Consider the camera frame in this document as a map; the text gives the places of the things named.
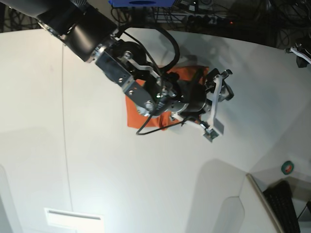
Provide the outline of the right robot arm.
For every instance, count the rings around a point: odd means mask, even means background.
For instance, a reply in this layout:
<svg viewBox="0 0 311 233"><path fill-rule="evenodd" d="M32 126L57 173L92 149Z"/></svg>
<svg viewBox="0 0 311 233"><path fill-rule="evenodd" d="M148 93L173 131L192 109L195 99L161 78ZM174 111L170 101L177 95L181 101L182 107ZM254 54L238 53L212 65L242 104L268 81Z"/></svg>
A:
<svg viewBox="0 0 311 233"><path fill-rule="evenodd" d="M208 134L223 132L216 114L218 103L234 96L225 82L231 70L205 73L199 68L190 80L182 80L172 72L180 59L179 45L165 29L142 25L158 31L173 46L173 59L159 67L140 41L121 39L133 24L118 26L86 0L7 0L5 4L35 18L84 62L95 62L147 121L170 112L175 125L191 123Z"/></svg>

